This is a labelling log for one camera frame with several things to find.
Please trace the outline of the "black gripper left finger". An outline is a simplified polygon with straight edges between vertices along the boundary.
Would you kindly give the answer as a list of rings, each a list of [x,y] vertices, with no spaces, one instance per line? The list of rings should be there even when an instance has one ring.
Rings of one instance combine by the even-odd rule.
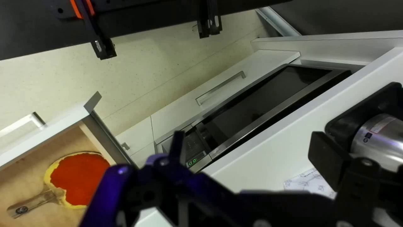
[[[224,187],[179,162],[183,138],[183,131],[174,131],[168,153],[151,155],[140,168],[108,167],[79,227],[133,227],[148,207],[173,227],[234,227],[219,200]]]

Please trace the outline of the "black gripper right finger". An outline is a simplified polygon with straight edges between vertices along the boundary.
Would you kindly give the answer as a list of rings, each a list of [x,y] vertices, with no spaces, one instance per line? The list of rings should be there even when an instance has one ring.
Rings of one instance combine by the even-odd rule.
[[[308,160],[336,191],[333,199],[302,190],[241,190],[270,227],[401,227],[401,166],[385,170],[352,157],[324,132],[312,132]]]

